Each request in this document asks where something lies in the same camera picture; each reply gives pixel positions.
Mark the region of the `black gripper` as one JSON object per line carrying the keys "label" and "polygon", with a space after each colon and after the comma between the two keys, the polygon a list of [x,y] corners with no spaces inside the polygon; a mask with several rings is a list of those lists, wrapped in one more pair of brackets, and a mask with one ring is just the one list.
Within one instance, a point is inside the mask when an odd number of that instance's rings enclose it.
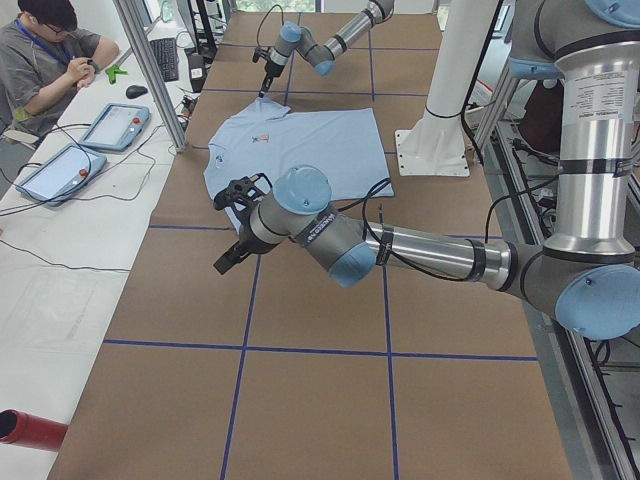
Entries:
{"label": "black gripper", "polygon": [[253,232],[250,224],[251,214],[257,206],[256,201],[236,200],[233,202],[232,210],[240,222],[239,240],[237,245],[232,245],[213,264],[219,274],[225,274],[240,260],[238,255],[263,254],[265,243]]}
{"label": "black gripper", "polygon": [[278,78],[285,67],[285,56],[272,47],[266,57],[265,77],[262,81],[258,97],[264,98],[270,91],[274,78]]}

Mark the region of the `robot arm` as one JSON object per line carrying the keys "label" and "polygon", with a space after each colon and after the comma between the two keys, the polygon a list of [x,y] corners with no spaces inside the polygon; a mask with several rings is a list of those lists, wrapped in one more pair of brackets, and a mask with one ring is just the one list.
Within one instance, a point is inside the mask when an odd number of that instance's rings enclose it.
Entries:
{"label": "robot arm", "polygon": [[369,1],[366,7],[347,22],[324,43],[318,43],[311,30],[305,26],[284,21],[278,37],[270,47],[257,45],[252,61],[265,60],[265,76],[258,97],[263,98],[273,81],[279,78],[289,58],[297,52],[321,76],[327,76],[334,68],[336,59],[347,52],[354,43],[375,26],[388,21],[395,8],[393,0]]}
{"label": "robot arm", "polygon": [[411,127],[392,125],[401,99],[374,103],[381,133],[342,127],[334,110],[321,132],[275,98],[253,100],[224,121],[204,171],[214,205],[239,237],[217,260],[300,247],[313,273],[349,287],[375,266],[451,282],[481,282],[528,302],[592,340],[639,324],[639,272],[624,237],[633,172],[639,80],[635,1],[519,1],[507,71],[563,86],[551,236],[504,240],[486,219],[484,171],[468,163],[461,110],[494,20],[492,1],[457,1],[424,106]]}

